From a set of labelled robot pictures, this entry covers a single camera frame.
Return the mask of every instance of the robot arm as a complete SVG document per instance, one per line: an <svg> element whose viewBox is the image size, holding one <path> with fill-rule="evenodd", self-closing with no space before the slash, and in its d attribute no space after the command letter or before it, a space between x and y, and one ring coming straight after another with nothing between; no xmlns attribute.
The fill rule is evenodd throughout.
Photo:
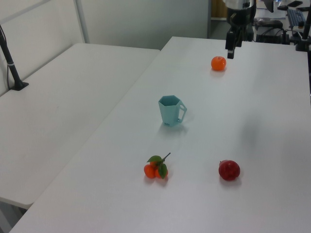
<svg viewBox="0 0 311 233"><path fill-rule="evenodd" d="M256 13L256 0L223 1L228 7L227 22L231 25L225 49L228 50L228 58L233 59L235 47L241 47L242 41L252 41L254 37L252 23Z"/></svg>

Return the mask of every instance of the keyboard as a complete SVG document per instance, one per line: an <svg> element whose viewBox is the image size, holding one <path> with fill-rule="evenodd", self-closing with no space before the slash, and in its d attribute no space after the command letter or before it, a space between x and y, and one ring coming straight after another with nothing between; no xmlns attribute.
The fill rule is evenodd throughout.
<svg viewBox="0 0 311 233"><path fill-rule="evenodd" d="M306 19L303 16L301 11L288 9L287 10L287 16L288 20L290 22L290 28L293 28L293 26L298 26L298 23L303 21L304 24L306 23Z"/></svg>

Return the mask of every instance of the black pole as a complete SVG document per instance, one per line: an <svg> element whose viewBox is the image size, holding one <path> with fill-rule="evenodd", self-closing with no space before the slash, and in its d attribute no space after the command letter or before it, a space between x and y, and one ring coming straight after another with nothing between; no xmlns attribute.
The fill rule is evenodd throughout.
<svg viewBox="0 0 311 233"><path fill-rule="evenodd" d="M10 68L10 71L12 73L12 76L14 78L14 81L15 81L15 85L11 89L15 90L15 91L20 91L24 87L28 86L28 83L22 82L21 79L19 78L19 75L18 75L18 72L17 72L16 67L14 65L12 56L11 56L10 51L8 49L6 39L4 37L4 32L2 31L1 25L0 25L0 32L1 32L1 34L0 34L0 46L1 46L1 49L3 51L4 57L6 59L6 62Z"/></svg>
<svg viewBox="0 0 311 233"><path fill-rule="evenodd" d="M306 20L306 24L305 24L305 29L303 30L303 34L302 34L302 39L303 40L306 40L308 38L309 31L310 31L310 26L311 26L311 3L310 3L309 11L308 11L308 16L307 16L307 20Z"/></svg>

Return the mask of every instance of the white table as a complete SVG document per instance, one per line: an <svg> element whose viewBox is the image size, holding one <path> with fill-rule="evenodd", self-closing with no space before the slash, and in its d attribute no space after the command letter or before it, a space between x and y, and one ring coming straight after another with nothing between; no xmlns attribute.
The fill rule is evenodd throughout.
<svg viewBox="0 0 311 233"><path fill-rule="evenodd" d="M76 44L0 98L0 201L29 208L158 55Z"/></svg>
<svg viewBox="0 0 311 233"><path fill-rule="evenodd" d="M243 42L212 71L226 53L225 41L173 37L12 233L309 232L307 55ZM157 103L171 94L188 108L173 128ZM168 181L145 178L168 152ZM241 166L234 182L219 177L224 159Z"/></svg>

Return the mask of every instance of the orange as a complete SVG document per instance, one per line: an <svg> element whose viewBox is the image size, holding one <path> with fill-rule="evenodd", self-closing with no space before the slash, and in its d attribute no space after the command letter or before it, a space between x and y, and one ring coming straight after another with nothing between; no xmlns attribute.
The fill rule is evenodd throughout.
<svg viewBox="0 0 311 233"><path fill-rule="evenodd" d="M217 56L217 57L214 57L212 59L212 61L210 62L213 70L223 70L225 68L225 65L227 64L227 61L225 60L224 57L221 57L221 56Z"/></svg>
<svg viewBox="0 0 311 233"><path fill-rule="evenodd" d="M150 162L150 165L151 165L153 168L156 168L156 164L157 164L157 162Z"/></svg>
<svg viewBox="0 0 311 233"><path fill-rule="evenodd" d="M155 170L155 176L158 177L158 178L160 178L160 179L162 179L162 177L161 177L160 174L159 174L158 169Z"/></svg>
<svg viewBox="0 0 311 233"><path fill-rule="evenodd" d="M144 167L144 172L146 176L150 179L153 179L155 177L155 169L150 164L147 164Z"/></svg>

